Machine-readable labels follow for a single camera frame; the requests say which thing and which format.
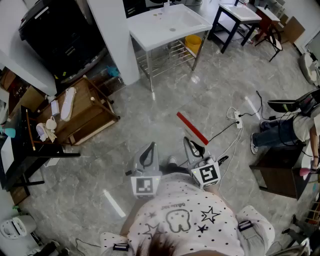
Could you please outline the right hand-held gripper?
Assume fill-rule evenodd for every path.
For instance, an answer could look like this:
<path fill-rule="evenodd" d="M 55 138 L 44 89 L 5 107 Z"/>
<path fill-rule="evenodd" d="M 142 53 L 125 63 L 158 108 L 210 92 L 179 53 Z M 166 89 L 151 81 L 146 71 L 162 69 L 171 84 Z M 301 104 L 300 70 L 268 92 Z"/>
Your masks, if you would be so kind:
<path fill-rule="evenodd" d="M 205 148 L 193 140 L 190 141 L 186 136 L 183 138 L 183 145 L 189 164 L 189 174 L 198 187 L 205 189 L 216 185 L 221 180 L 220 165 L 229 157 L 226 155 L 215 161 L 212 156 L 208 156 L 198 162 L 194 162 L 194 156 L 196 158 L 204 157 Z"/>

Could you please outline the red and white squeegee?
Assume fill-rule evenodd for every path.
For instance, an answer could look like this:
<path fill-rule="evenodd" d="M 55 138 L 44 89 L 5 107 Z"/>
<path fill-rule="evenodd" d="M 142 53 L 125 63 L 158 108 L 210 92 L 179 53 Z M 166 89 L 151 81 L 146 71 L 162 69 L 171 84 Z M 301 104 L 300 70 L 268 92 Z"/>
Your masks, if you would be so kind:
<path fill-rule="evenodd" d="M 208 145 L 208 139 L 182 113 L 178 111 L 176 115 L 180 121 L 181 127 L 184 129 L 185 136 L 190 141 L 195 142 L 201 147 Z"/>

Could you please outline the chrome metal sink stand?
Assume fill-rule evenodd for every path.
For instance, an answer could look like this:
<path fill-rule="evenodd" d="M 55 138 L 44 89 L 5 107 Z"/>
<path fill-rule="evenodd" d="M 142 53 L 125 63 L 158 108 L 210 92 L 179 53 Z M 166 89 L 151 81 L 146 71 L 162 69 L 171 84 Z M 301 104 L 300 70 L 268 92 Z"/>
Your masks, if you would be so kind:
<path fill-rule="evenodd" d="M 187 64 L 194 71 L 200 60 L 202 48 L 209 31 L 206 30 L 201 38 L 199 49 L 194 53 L 185 42 L 179 38 L 167 44 L 146 50 L 136 58 L 138 67 L 149 80 L 150 90 L 154 91 L 154 79 L 178 66 Z"/>

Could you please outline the person's black trousers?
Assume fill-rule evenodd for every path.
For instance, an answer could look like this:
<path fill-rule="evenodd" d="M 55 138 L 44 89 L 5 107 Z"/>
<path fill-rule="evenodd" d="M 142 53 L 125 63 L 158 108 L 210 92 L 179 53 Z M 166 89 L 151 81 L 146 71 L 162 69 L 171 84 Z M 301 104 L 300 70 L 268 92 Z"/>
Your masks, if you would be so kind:
<path fill-rule="evenodd" d="M 173 173 L 189 174 L 189 170 L 185 167 L 178 166 L 176 163 L 168 163 L 166 166 L 159 166 L 159 171 L 163 175 L 169 175 Z"/>

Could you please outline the person's spotted white shirt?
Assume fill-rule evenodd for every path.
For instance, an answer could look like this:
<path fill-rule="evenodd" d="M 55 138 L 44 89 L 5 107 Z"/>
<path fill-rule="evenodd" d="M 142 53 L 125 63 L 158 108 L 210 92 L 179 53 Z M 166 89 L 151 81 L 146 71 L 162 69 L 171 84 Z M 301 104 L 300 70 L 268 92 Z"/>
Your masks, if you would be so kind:
<path fill-rule="evenodd" d="M 271 223 L 253 206 L 238 213 L 183 173 L 164 175 L 127 236 L 105 232 L 100 256 L 266 256 Z"/>

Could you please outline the dark wooden cabinet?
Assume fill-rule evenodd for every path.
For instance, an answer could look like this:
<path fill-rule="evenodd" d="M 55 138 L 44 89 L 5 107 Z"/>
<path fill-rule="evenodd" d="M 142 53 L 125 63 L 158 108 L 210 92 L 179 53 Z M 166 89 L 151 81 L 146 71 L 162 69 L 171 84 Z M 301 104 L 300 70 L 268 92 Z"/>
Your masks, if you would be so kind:
<path fill-rule="evenodd" d="M 259 189 L 299 200 L 311 177 L 311 158 L 304 150 L 302 146 L 273 147 L 251 164 Z"/>

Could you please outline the teal plastic bag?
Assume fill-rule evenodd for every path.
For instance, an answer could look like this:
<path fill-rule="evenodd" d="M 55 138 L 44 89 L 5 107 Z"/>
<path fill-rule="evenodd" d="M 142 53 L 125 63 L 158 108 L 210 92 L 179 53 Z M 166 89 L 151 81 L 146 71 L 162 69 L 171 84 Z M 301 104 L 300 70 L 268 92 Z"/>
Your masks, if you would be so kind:
<path fill-rule="evenodd" d="M 119 77 L 120 76 L 120 72 L 118 71 L 118 68 L 115 66 L 106 66 L 107 69 L 107 73 L 111 76 L 111 77 Z"/>

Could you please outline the white ceramic teapot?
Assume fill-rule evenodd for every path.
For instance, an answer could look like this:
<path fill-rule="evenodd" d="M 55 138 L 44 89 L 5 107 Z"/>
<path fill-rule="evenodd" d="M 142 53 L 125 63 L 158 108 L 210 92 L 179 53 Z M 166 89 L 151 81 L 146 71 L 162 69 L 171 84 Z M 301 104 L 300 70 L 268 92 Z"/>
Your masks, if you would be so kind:
<path fill-rule="evenodd" d="M 46 128 L 50 130 L 52 133 L 55 133 L 55 129 L 57 128 L 56 120 L 53 116 L 51 116 L 45 124 Z"/>

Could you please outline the yellow bin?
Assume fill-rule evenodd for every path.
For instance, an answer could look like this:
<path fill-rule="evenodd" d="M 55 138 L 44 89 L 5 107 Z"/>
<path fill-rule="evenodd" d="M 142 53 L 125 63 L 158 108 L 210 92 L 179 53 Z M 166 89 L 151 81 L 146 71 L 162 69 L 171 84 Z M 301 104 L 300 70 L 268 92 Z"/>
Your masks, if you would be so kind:
<path fill-rule="evenodd" d="M 194 34 L 185 37 L 185 45 L 189 48 L 195 55 L 198 54 L 199 48 L 201 46 L 202 39 Z"/>

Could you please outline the black side table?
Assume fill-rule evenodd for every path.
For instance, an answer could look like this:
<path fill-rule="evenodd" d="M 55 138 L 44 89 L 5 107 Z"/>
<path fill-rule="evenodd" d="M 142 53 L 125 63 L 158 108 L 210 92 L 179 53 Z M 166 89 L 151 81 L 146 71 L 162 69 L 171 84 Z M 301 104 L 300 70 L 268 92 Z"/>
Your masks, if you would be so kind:
<path fill-rule="evenodd" d="M 29 182 L 28 178 L 46 161 L 81 156 L 79 152 L 64 152 L 63 146 L 59 143 L 36 140 L 36 124 L 33 114 L 24 106 L 21 106 L 11 121 L 5 124 L 5 128 L 15 129 L 15 138 L 11 138 L 14 162 L 6 173 L 0 155 L 0 185 L 3 190 L 43 184 L 43 181 Z"/>

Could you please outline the white appliance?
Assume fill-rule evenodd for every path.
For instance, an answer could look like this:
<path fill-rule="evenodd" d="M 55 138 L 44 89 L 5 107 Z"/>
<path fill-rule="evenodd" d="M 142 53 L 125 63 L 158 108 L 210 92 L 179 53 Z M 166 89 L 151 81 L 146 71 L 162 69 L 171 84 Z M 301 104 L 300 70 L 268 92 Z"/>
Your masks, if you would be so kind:
<path fill-rule="evenodd" d="M 0 224 L 0 234 L 9 240 L 30 235 L 37 228 L 34 218 L 30 215 L 18 215 Z"/>

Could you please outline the teal cup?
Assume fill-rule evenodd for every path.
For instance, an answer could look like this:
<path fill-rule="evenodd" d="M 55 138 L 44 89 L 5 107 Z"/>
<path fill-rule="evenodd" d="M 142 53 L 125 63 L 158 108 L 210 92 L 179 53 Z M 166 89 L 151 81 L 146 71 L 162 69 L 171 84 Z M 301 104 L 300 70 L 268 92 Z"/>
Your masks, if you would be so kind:
<path fill-rule="evenodd" d="M 7 135 L 10 138 L 15 138 L 16 136 L 16 130 L 14 128 L 4 128 L 2 125 L 0 125 L 0 132 L 2 134 Z"/>

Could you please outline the white desk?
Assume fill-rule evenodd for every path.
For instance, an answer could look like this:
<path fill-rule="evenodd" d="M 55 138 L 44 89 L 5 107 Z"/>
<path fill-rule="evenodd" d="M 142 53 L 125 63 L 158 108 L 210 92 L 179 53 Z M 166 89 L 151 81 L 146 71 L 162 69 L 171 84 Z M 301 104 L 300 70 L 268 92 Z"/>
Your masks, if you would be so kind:
<path fill-rule="evenodd" d="M 0 63 L 9 68 L 16 75 L 21 77 L 23 80 L 36 87 L 43 93 L 53 96 L 57 93 L 57 89 L 54 82 L 42 82 L 39 78 L 36 78 L 33 74 L 27 71 L 25 68 L 17 64 L 7 54 L 0 49 Z"/>

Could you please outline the large black cabinet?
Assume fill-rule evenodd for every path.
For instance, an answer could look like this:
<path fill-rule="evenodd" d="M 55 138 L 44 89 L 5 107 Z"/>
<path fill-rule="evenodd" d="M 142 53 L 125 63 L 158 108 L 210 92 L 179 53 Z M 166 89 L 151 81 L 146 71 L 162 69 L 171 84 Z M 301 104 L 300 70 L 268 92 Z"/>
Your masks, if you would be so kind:
<path fill-rule="evenodd" d="M 59 81 L 77 74 L 105 47 L 76 0 L 37 0 L 18 32 Z"/>

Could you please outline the narrow white basin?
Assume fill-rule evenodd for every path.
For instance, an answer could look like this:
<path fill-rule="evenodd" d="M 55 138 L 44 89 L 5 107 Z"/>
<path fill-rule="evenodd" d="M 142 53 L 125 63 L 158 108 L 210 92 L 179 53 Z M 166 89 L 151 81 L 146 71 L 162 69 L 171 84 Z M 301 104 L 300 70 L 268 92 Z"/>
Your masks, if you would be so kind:
<path fill-rule="evenodd" d="M 276 15 L 274 15 L 268 8 L 258 6 L 257 10 L 259 10 L 261 13 L 263 13 L 272 22 L 280 22 L 280 19 Z"/>

